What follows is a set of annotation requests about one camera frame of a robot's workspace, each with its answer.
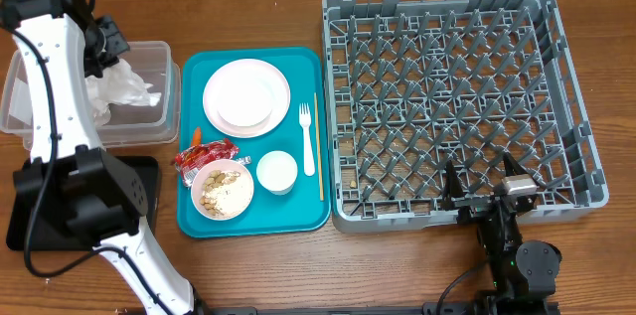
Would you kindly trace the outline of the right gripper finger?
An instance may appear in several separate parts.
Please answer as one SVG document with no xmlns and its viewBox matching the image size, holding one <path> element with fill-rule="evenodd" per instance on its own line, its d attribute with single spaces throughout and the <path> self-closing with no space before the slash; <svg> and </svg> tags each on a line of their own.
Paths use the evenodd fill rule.
<svg viewBox="0 0 636 315">
<path fill-rule="evenodd" d="M 528 171 L 509 152 L 503 153 L 505 174 L 507 177 L 527 175 Z"/>
<path fill-rule="evenodd" d="M 443 200 L 463 198 L 465 193 L 458 177 L 457 171 L 451 160 L 445 164 L 445 184 L 441 194 Z"/>
</svg>

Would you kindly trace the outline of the white tissue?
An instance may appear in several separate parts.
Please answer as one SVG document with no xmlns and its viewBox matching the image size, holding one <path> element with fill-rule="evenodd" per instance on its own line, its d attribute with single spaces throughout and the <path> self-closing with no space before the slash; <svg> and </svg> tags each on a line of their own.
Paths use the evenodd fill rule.
<svg viewBox="0 0 636 315">
<path fill-rule="evenodd" d="M 105 69 L 101 78 L 89 76 L 84 81 L 96 126 L 110 121 L 111 104 L 154 107 L 161 98 L 160 92 L 148 91 L 152 83 L 146 83 L 124 59 Z"/>
</svg>

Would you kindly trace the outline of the orange carrot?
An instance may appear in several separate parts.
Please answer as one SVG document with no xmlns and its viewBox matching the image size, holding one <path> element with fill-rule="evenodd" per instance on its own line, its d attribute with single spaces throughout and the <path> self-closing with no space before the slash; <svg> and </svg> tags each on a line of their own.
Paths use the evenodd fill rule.
<svg viewBox="0 0 636 315">
<path fill-rule="evenodd" d="M 200 145 L 202 142 L 202 131 L 200 127 L 197 127 L 193 132 L 193 137 L 191 140 L 192 146 Z"/>
</svg>

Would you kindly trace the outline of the red snack wrapper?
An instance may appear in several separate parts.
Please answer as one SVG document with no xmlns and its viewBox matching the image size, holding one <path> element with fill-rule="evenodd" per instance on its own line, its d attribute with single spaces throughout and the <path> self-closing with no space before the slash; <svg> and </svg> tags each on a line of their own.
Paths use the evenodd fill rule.
<svg viewBox="0 0 636 315">
<path fill-rule="evenodd" d="M 204 166 L 220 159 L 234 159 L 238 154 L 239 148 L 225 138 L 191 146 L 178 153 L 173 164 L 180 175 L 182 184 L 190 188 Z"/>
</svg>

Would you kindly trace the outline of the pink bowl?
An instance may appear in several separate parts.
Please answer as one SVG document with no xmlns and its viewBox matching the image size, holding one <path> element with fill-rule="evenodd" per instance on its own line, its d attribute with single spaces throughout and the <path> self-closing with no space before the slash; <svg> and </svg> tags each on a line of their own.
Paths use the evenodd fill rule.
<svg viewBox="0 0 636 315">
<path fill-rule="evenodd" d="M 198 172 L 190 191 L 201 215 L 213 221 L 228 221 L 242 214 L 251 203 L 254 181 L 241 163 L 220 159 Z"/>
</svg>

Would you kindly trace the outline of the rice and peanuts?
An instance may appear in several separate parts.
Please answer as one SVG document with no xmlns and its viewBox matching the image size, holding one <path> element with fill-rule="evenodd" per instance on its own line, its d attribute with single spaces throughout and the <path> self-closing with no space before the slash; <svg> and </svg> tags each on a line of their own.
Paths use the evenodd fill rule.
<svg viewBox="0 0 636 315">
<path fill-rule="evenodd" d="M 213 170 L 204 179 L 199 204 L 215 220 L 227 220 L 242 213 L 253 196 L 248 173 Z"/>
</svg>

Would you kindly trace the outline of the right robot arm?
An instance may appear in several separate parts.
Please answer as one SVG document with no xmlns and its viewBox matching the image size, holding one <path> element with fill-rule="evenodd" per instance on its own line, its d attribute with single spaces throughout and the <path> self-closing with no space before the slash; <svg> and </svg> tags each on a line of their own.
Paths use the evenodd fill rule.
<svg viewBox="0 0 636 315">
<path fill-rule="evenodd" d="M 539 240 L 524 241 L 517 215 L 534 207 L 539 184 L 510 153 L 503 155 L 505 177 L 486 198 L 467 199 L 452 162 L 445 166 L 442 208 L 458 213 L 459 225 L 474 224 L 486 257 L 454 279 L 431 309 L 436 314 L 558 314 L 548 298 L 556 292 L 562 255 Z M 482 290 L 470 302 L 445 303 L 451 290 L 464 279 L 489 267 L 492 290 Z"/>
</svg>

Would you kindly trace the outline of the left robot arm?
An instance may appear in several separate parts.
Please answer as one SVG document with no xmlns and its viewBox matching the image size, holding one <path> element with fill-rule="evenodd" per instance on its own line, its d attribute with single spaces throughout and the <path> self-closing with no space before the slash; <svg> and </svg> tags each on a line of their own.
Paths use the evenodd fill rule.
<svg viewBox="0 0 636 315">
<path fill-rule="evenodd" d="M 208 306 L 171 264 L 147 221 L 138 173 L 103 147 L 85 79 L 114 66 L 128 44 L 94 0 L 2 0 L 1 26 L 19 48 L 34 123 L 30 159 L 13 176 L 30 216 L 105 258 L 149 314 L 205 314 Z"/>
</svg>

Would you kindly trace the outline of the grey dishwasher rack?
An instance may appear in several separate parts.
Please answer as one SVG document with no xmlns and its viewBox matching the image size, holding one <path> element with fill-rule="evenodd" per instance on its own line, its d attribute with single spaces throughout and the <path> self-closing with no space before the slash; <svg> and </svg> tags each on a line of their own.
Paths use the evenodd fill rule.
<svg viewBox="0 0 636 315">
<path fill-rule="evenodd" d="M 504 152 L 539 184 L 523 223 L 608 203 L 557 0 L 322 0 L 322 26 L 339 231 L 453 224 L 446 162 L 485 197 Z"/>
</svg>

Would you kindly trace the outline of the clear plastic bin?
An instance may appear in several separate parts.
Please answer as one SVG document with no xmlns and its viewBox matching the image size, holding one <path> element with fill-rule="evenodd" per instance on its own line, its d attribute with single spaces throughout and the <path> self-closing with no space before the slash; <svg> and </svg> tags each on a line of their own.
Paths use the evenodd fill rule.
<svg viewBox="0 0 636 315">
<path fill-rule="evenodd" d="M 132 70 L 161 94 L 157 105 L 113 105 L 108 123 L 97 133 L 106 148 L 171 143 L 178 138 L 181 76 L 172 60 L 171 49 L 163 41 L 131 42 L 123 58 Z M 27 76 L 18 52 L 12 56 L 1 98 L 1 131 L 23 139 L 32 146 L 32 108 Z"/>
</svg>

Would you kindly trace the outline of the small white plate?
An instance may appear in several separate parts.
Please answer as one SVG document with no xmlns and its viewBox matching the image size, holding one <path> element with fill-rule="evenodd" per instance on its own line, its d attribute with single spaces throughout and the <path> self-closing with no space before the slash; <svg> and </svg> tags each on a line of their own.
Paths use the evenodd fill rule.
<svg viewBox="0 0 636 315">
<path fill-rule="evenodd" d="M 224 121 L 238 127 L 256 126 L 271 112 L 271 94 L 261 78 L 239 74 L 224 77 L 218 104 Z"/>
</svg>

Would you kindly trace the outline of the large pink plate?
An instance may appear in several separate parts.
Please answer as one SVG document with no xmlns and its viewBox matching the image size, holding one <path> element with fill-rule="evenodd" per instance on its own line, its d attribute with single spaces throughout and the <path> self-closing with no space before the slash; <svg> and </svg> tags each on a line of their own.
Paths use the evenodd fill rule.
<svg viewBox="0 0 636 315">
<path fill-rule="evenodd" d="M 272 112 L 256 126 L 238 127 L 224 121 L 218 113 L 221 86 L 229 74 L 254 75 L 261 78 L 268 87 Z M 210 123 L 225 135 L 238 138 L 261 136 L 274 129 L 285 117 L 290 106 L 291 91 L 287 78 L 274 65 L 257 59 L 240 59 L 229 62 L 214 72 L 203 93 L 203 110 Z"/>
</svg>

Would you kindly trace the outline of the wooden chopstick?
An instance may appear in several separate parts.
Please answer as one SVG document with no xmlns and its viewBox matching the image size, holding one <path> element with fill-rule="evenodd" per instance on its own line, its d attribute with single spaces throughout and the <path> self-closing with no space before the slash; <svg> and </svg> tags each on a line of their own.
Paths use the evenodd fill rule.
<svg viewBox="0 0 636 315">
<path fill-rule="evenodd" d="M 315 133 L 316 133 L 316 155 L 317 155 L 317 172 L 319 180 L 320 201 L 325 201 L 324 195 L 324 182 L 322 171 L 322 153 L 321 153 L 321 138 L 320 138 L 320 120 L 319 120 L 319 104 L 318 94 L 314 92 L 314 110 L 315 110 Z"/>
</svg>

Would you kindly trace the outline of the white plastic fork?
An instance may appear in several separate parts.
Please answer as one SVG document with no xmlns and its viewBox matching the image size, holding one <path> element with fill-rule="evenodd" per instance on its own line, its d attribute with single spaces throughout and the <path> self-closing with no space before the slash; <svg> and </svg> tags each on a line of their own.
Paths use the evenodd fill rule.
<svg viewBox="0 0 636 315">
<path fill-rule="evenodd" d="M 303 132 L 303 170 L 311 177 L 315 174 L 314 155 L 310 138 L 311 112 L 307 103 L 299 104 L 299 125 Z"/>
</svg>

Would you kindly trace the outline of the teal serving tray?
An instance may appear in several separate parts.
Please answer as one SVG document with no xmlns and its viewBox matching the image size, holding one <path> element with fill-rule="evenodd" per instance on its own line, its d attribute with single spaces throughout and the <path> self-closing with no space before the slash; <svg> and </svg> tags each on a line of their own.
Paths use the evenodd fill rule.
<svg viewBox="0 0 636 315">
<path fill-rule="evenodd" d="M 312 142 L 319 142 L 322 175 L 306 176 L 300 172 L 291 191 L 282 196 L 254 183 L 252 201 L 246 210 L 227 221 L 213 221 L 197 210 L 200 201 L 182 183 L 178 184 L 176 219 L 182 232 L 191 237 L 255 236 L 265 234 L 314 231 L 321 228 L 331 212 L 329 135 L 326 130 L 323 73 L 319 57 L 304 47 L 201 52 L 184 65 L 182 75 L 181 125 L 179 148 L 190 145 L 193 132 L 200 128 L 205 142 L 225 138 L 207 119 L 203 107 L 204 88 L 210 77 L 223 65 L 239 59 L 254 58 L 277 67 L 290 86 L 290 107 L 280 124 L 265 135 L 231 141 L 239 148 L 239 156 L 248 156 L 246 169 L 256 174 L 259 159 L 270 151 L 289 153 L 303 162 L 302 130 L 298 123 L 301 103 L 311 107 L 319 118 L 310 129 Z"/>
</svg>

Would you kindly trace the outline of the white paper cup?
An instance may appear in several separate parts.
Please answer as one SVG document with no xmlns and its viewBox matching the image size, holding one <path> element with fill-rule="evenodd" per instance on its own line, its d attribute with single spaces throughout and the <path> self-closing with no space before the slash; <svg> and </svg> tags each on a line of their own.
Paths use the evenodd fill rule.
<svg viewBox="0 0 636 315">
<path fill-rule="evenodd" d="M 263 155 L 256 166 L 256 178 L 268 192 L 282 196 L 293 188 L 298 176 L 294 158 L 284 151 L 271 151 Z"/>
</svg>

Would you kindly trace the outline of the black tray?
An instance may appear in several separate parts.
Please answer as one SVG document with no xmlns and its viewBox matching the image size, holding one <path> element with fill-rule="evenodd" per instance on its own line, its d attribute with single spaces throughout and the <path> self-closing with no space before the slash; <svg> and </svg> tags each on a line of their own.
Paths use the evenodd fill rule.
<svg viewBox="0 0 636 315">
<path fill-rule="evenodd" d="M 148 213 L 146 215 L 151 231 L 156 225 L 156 210 L 161 189 L 161 170 L 157 160 L 151 156 L 117 156 L 117 159 L 133 168 L 140 177 L 148 197 Z M 6 234 L 6 245 L 13 251 L 24 249 L 27 223 L 31 209 L 25 201 L 15 197 L 11 219 Z M 83 251 L 90 250 L 70 236 L 57 232 L 44 220 L 38 219 L 32 243 L 33 251 Z"/>
</svg>

